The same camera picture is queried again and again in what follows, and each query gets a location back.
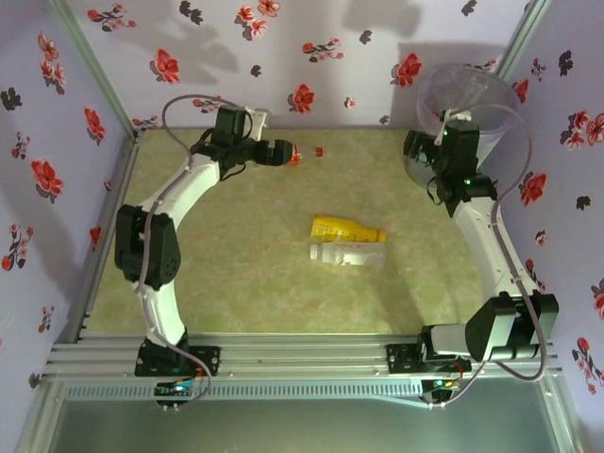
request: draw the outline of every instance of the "bottle cap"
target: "bottle cap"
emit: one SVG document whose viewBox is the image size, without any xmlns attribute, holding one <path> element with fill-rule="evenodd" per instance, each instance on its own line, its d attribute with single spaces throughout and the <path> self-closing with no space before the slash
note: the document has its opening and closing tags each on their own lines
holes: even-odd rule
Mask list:
<svg viewBox="0 0 604 453">
<path fill-rule="evenodd" d="M 319 255 L 319 245 L 314 243 L 310 246 L 310 259 L 316 260 Z"/>
</svg>

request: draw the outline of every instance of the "yellow bottle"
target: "yellow bottle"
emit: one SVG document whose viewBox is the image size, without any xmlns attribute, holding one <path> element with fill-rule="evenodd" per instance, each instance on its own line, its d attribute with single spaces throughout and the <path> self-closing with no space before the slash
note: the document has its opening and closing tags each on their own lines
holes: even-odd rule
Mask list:
<svg viewBox="0 0 604 453">
<path fill-rule="evenodd" d="M 354 243 L 385 243 L 386 232 L 359 225 L 353 220 L 315 215 L 312 222 L 312 238 L 323 241 L 346 241 Z"/>
</svg>

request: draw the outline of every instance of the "white plastic bottle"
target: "white plastic bottle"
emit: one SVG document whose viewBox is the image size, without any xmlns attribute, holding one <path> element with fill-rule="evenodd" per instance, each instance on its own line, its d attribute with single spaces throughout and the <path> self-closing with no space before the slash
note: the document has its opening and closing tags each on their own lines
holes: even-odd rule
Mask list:
<svg viewBox="0 0 604 453">
<path fill-rule="evenodd" d="M 376 266 L 386 262 L 385 243 L 349 243 L 333 241 L 310 246 L 310 259 L 337 266 Z"/>
</svg>

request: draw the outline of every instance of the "gray panel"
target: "gray panel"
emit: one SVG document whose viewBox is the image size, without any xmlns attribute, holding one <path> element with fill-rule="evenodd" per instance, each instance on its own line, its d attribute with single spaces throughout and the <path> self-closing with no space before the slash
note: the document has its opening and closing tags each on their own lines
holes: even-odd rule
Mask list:
<svg viewBox="0 0 604 453">
<path fill-rule="evenodd" d="M 54 452 L 558 451 L 537 385 L 480 379 L 444 411 L 382 401 L 65 403 Z"/>
</svg>

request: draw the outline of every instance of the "marbled floor surface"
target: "marbled floor surface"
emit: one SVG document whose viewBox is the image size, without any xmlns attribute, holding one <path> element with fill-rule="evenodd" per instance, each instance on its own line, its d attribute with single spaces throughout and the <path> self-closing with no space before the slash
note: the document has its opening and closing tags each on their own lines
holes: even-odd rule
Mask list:
<svg viewBox="0 0 604 453">
<path fill-rule="evenodd" d="M 179 130 L 195 143 L 200 130 Z M 406 175 L 405 131 L 267 130 L 264 138 L 323 146 L 321 159 L 252 167 L 210 189 L 178 230 L 180 315 L 190 332 L 406 333 L 464 322 L 482 305 L 477 266 L 445 208 Z M 144 135 L 126 202 L 138 204 L 184 153 L 161 130 Z M 382 269 L 309 258 L 314 214 L 387 232 Z M 105 266 L 91 331 L 144 332 L 140 303 Z"/>
</svg>

